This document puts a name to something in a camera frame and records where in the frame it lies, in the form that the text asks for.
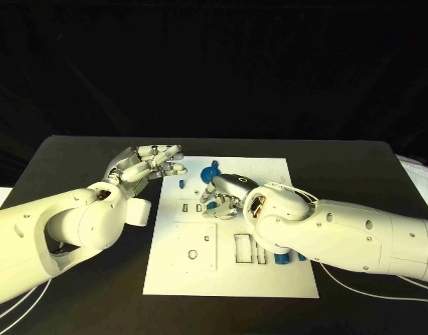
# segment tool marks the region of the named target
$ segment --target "small blue piece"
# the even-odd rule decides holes
[[[275,260],[275,263],[280,264],[280,265],[290,264],[291,263],[291,261],[290,261],[290,254],[284,253],[284,255],[278,255],[275,253],[274,254],[274,260]]]
[[[200,178],[206,184],[212,181],[213,177],[221,174],[221,170],[218,167],[219,167],[219,162],[212,161],[212,166],[206,167],[200,172]]]
[[[216,202],[215,202],[215,201],[211,201],[211,202],[206,204],[206,209],[212,209],[212,208],[216,208]]]

